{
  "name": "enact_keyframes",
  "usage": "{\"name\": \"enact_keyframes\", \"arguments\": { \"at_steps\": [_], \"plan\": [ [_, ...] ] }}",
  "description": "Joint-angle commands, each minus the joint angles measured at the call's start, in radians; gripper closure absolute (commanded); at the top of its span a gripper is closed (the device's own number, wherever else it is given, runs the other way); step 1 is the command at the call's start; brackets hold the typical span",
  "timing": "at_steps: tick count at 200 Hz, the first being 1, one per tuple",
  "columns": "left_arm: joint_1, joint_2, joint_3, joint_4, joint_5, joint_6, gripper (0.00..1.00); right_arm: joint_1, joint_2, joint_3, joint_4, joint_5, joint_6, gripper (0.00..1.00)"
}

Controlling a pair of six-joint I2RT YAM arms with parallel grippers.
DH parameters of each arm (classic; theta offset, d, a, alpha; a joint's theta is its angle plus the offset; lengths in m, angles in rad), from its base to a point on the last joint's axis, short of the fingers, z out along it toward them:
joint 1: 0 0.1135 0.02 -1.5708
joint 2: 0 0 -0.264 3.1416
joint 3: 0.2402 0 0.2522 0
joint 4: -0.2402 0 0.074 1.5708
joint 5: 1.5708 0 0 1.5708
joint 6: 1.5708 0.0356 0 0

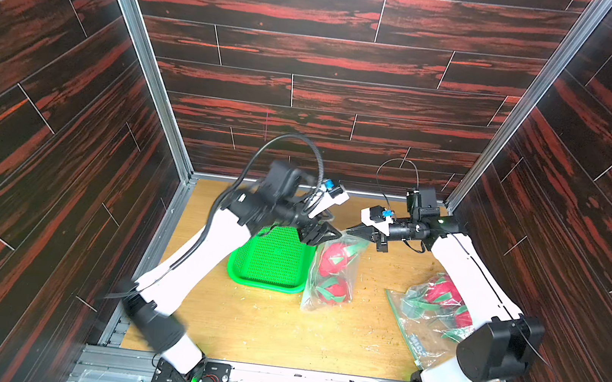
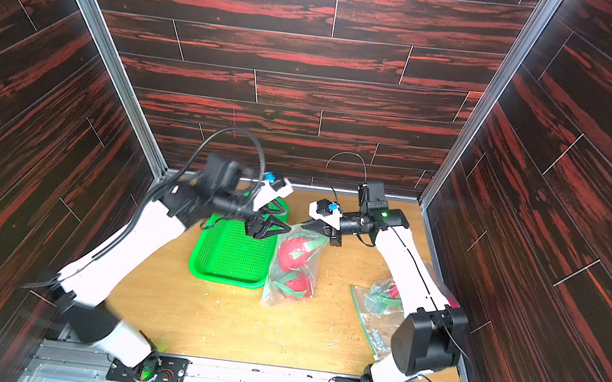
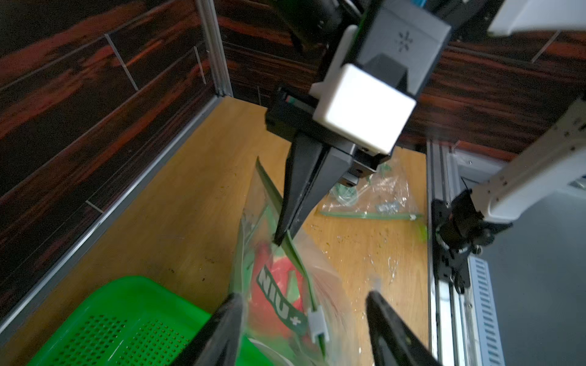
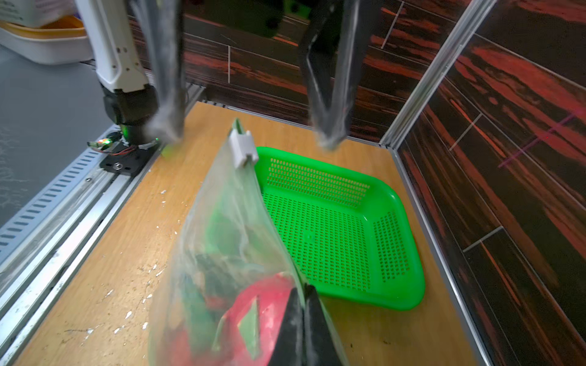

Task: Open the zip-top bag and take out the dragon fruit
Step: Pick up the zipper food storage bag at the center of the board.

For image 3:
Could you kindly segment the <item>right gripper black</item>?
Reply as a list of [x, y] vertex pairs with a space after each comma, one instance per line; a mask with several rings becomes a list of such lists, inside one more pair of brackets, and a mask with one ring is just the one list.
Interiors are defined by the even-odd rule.
[[309, 95], [278, 88], [266, 113], [267, 130], [292, 142], [274, 236], [278, 246], [287, 234], [292, 239], [297, 236], [309, 213], [336, 183], [357, 185], [392, 158], [390, 153], [372, 155], [365, 147], [314, 121], [316, 106], [317, 99]]

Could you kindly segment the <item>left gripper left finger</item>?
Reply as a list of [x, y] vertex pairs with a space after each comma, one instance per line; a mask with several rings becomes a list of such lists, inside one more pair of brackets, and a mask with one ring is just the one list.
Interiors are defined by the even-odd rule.
[[171, 365], [235, 365], [244, 315], [244, 297], [229, 294]]

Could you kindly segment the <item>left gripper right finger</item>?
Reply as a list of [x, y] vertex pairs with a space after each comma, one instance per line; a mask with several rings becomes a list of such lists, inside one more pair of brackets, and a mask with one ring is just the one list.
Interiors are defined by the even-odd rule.
[[366, 316], [376, 366], [440, 365], [378, 291], [368, 293]]

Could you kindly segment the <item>red dragon fruit toy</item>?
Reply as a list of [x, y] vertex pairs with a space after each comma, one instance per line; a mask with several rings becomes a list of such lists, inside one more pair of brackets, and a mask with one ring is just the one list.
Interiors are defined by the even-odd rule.
[[303, 276], [284, 250], [268, 242], [255, 249], [251, 278], [250, 326], [269, 337], [305, 336]]

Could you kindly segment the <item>green perforated plastic tray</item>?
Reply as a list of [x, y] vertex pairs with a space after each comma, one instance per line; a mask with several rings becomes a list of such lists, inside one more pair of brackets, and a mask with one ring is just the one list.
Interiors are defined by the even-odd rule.
[[210, 314], [149, 278], [92, 293], [32, 358], [32, 365], [169, 365]]

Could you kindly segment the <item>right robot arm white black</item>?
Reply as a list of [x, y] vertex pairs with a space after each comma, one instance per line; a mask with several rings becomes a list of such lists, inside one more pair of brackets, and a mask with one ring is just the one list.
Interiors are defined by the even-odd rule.
[[[412, 1], [277, 1], [302, 44], [326, 44], [322, 80], [308, 94], [279, 88], [265, 116], [291, 143], [276, 245], [292, 241], [336, 184], [353, 187], [388, 160], [452, 34]], [[585, 171], [585, 99], [483, 184], [459, 195], [436, 230], [445, 249], [486, 246], [528, 208]]]

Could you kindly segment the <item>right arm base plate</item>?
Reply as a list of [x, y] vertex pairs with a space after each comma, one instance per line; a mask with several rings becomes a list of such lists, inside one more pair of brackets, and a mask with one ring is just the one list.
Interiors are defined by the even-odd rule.
[[471, 246], [460, 235], [451, 207], [439, 199], [431, 202], [433, 274], [453, 285], [458, 294], [470, 287], [468, 257]]

